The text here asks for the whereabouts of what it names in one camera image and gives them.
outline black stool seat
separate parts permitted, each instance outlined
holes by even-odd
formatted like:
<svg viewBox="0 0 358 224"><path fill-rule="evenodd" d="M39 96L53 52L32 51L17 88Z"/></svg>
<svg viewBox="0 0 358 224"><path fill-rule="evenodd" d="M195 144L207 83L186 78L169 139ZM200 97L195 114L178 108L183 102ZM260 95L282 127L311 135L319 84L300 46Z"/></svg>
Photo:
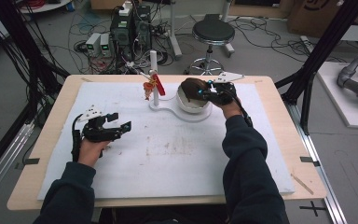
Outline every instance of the black stool seat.
<svg viewBox="0 0 358 224"><path fill-rule="evenodd" d="M220 20L198 21L193 27L193 36L200 42L211 45L225 45L234 38L235 30Z"/></svg>

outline wooden table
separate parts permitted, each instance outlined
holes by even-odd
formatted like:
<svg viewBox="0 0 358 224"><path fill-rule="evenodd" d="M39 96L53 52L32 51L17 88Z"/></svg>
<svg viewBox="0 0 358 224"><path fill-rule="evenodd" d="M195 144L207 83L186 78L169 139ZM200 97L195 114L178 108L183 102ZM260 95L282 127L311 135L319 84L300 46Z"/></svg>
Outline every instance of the wooden table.
<svg viewBox="0 0 358 224"><path fill-rule="evenodd" d="M163 83L180 83L190 76L164 76L159 78ZM214 77L197 77L204 80ZM36 199L42 186L48 160L60 137L62 126L66 121L78 90L83 82L144 82L141 76L69 76L52 108L48 120L35 143L30 158L39 158L38 164L26 165L14 188L7 207L10 210L40 209L42 201ZM255 84L262 104L267 113L272 130L280 146L286 166L295 184L296 192L283 195L285 200L322 199L326 190L312 162L302 162L300 157L308 157L294 123L292 122L281 96L270 77L246 77L236 83ZM120 207L163 204L224 203L223 196L169 197L147 199L106 199L96 200L96 207Z"/></svg>

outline white bowl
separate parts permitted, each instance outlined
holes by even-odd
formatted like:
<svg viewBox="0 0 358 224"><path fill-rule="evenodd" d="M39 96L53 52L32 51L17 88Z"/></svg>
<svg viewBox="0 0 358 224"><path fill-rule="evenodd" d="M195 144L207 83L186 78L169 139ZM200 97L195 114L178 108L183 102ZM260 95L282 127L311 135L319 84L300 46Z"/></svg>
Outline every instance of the white bowl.
<svg viewBox="0 0 358 224"><path fill-rule="evenodd" d="M181 109L185 110L185 112L191 114L197 114L205 110L208 105L211 103L209 101L199 101L191 99L190 102L187 100L185 93L182 90L182 87L179 86L178 91L176 93L176 100Z"/></svg>

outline electronic equipment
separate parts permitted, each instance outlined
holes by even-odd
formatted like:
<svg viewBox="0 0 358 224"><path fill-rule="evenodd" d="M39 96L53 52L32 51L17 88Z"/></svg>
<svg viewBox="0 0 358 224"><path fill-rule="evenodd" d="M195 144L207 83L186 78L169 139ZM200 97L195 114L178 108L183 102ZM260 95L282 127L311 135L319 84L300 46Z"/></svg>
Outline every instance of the electronic equipment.
<svg viewBox="0 0 358 224"><path fill-rule="evenodd" d="M90 57L98 57L101 53L101 34L92 34L87 40L86 47Z"/></svg>
<svg viewBox="0 0 358 224"><path fill-rule="evenodd" d="M142 47L143 51L152 48L151 39L151 17L150 17L150 6L138 6L133 17L135 19L135 30L136 39L138 46Z"/></svg>
<svg viewBox="0 0 358 224"><path fill-rule="evenodd" d="M133 47L135 39L135 24L133 20L133 9L128 16L114 15L110 26L110 33L115 47L115 54L118 61L124 59L127 62L134 60Z"/></svg>
<svg viewBox="0 0 358 224"><path fill-rule="evenodd" d="M101 34L101 51L104 58L112 57L110 34Z"/></svg>

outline dark sleeve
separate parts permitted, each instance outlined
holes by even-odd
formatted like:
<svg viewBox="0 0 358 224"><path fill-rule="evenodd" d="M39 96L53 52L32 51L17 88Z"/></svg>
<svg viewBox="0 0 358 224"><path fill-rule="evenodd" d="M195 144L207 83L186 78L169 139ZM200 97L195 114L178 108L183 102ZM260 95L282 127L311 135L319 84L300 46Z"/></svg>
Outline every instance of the dark sleeve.
<svg viewBox="0 0 358 224"><path fill-rule="evenodd" d="M91 184L95 173L87 165L66 163L61 179L51 184L34 223L90 224L95 199Z"/></svg>
<svg viewBox="0 0 358 224"><path fill-rule="evenodd" d="M266 141L242 116L229 118L226 128L223 186L230 223L282 223L284 203L265 161Z"/></svg>

